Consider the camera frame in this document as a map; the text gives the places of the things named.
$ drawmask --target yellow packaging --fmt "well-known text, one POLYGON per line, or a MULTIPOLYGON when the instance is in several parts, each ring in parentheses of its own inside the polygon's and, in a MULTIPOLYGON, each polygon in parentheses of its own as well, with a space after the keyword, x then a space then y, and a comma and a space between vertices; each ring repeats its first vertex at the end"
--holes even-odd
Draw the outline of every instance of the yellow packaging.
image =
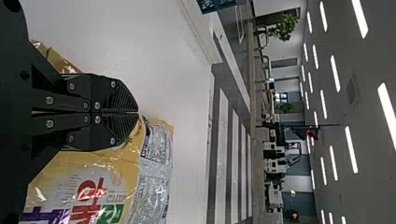
MULTIPOLYGON (((37 43, 45 55, 49 49, 37 43)), ((71 63, 50 51, 49 61, 62 73, 71 63)), ((172 138, 173 127, 165 121, 140 116, 121 147, 61 151, 30 183, 20 223, 165 224, 172 138)))

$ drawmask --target white wall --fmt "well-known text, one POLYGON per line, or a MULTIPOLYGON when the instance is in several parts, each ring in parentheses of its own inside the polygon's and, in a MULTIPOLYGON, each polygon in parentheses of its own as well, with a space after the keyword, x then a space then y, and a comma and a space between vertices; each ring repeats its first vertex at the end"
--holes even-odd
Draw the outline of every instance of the white wall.
POLYGON ((285 77, 298 77, 301 74, 301 66, 289 66, 276 68, 271 71, 271 76, 274 79, 285 77))
POLYGON ((168 223, 204 223, 210 66, 172 1, 21 1, 29 36, 82 71, 120 78, 175 126, 168 223))
POLYGON ((299 91, 300 90, 300 79, 277 81, 277 82, 275 82, 275 90, 279 91, 279 92, 299 91))
POLYGON ((283 192, 290 192, 291 190, 313 192, 312 179, 309 175, 287 175, 284 180, 285 183, 282 185, 283 192))

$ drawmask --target red lettering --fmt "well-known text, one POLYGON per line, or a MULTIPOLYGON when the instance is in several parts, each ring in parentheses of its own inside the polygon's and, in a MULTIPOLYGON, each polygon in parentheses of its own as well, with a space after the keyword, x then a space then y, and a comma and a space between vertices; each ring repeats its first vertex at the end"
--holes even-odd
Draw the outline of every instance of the red lettering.
POLYGON ((97 204, 99 198, 107 194, 107 189, 103 188, 105 180, 99 178, 98 187, 93 181, 84 181, 78 187, 78 200, 80 202, 87 202, 93 199, 92 205, 81 205, 73 207, 70 220, 81 220, 78 224, 90 224, 91 219, 96 219, 99 216, 100 204, 97 204))
POLYGON ((95 183, 91 180, 86 180, 78 188, 78 200, 81 202, 87 202, 92 198, 95 192, 95 183))

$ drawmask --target screw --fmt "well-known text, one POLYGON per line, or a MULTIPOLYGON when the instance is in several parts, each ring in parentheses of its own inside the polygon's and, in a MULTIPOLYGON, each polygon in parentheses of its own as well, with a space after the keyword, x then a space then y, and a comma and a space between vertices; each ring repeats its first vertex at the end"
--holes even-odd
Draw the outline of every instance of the screw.
POLYGON ((76 89, 76 85, 73 82, 70 82, 69 89, 70 89, 70 91, 75 90, 76 89))
POLYGON ((74 135, 73 134, 70 134, 68 141, 69 141, 69 143, 74 142, 74 135))
POLYGON ((47 123, 46 123, 46 126, 47 126, 47 128, 52 128, 53 124, 54 124, 53 120, 52 119, 48 119, 47 123))
POLYGON ((95 103, 95 109, 100 109, 100 103, 99 102, 95 103))
POLYGON ((95 123, 100 123, 100 121, 101 121, 100 117, 99 117, 99 116, 96 116, 96 117, 95 117, 95 123))
POLYGON ((46 103, 47 105, 53 105, 53 98, 51 96, 47 96, 46 103))

